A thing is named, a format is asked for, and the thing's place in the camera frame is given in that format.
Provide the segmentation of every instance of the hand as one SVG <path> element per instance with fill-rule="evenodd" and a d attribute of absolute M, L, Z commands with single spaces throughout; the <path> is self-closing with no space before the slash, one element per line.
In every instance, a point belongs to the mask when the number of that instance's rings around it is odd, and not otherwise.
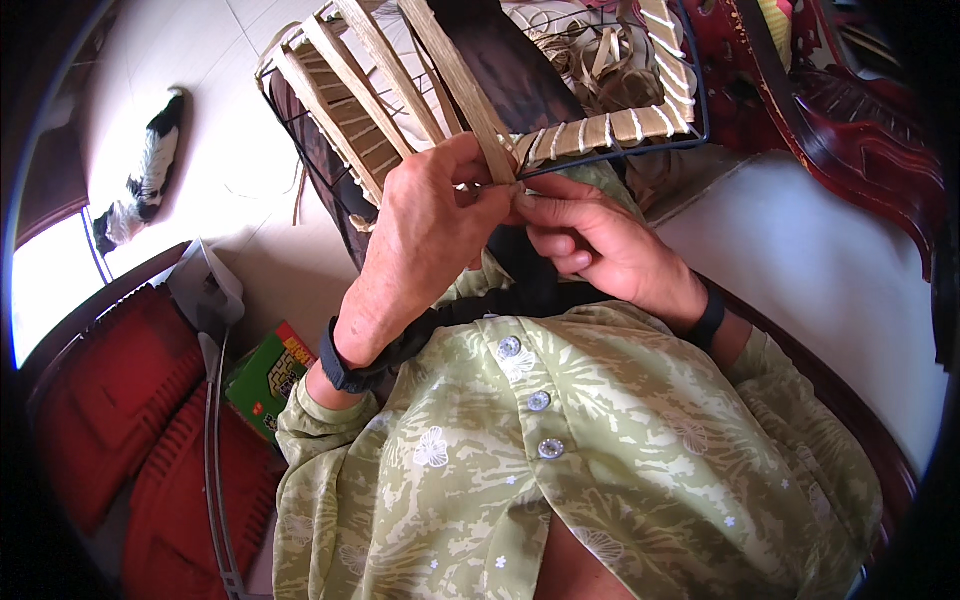
<path fill-rule="evenodd" d="M 537 252 L 563 275 L 579 275 L 683 335 L 707 309 L 707 289 L 683 260 L 630 212 L 592 185 L 548 174 L 516 209 Z"/>
<path fill-rule="evenodd" d="M 467 183 L 478 193 L 455 189 Z M 491 183 L 473 133 L 411 156 L 390 172 L 367 260 L 344 298 L 337 351 L 365 367 L 444 294 L 510 213 L 520 186 Z"/>

